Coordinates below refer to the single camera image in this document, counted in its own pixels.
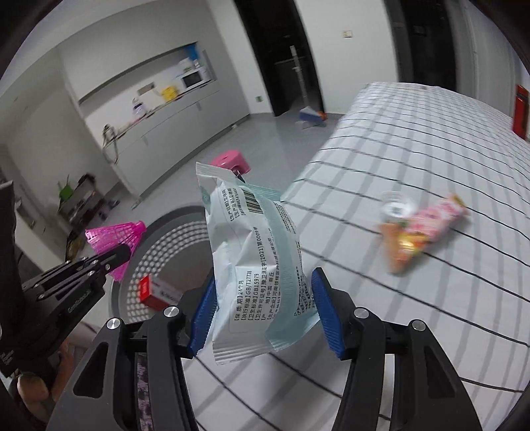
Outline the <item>left hand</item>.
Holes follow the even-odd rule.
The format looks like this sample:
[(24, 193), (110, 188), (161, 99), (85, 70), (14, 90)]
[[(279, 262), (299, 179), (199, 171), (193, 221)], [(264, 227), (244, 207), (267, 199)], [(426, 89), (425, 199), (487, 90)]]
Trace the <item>left hand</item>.
[(44, 430), (85, 349), (69, 340), (58, 350), (57, 375), (51, 388), (33, 373), (18, 374), (9, 392), (24, 417), (38, 430)]

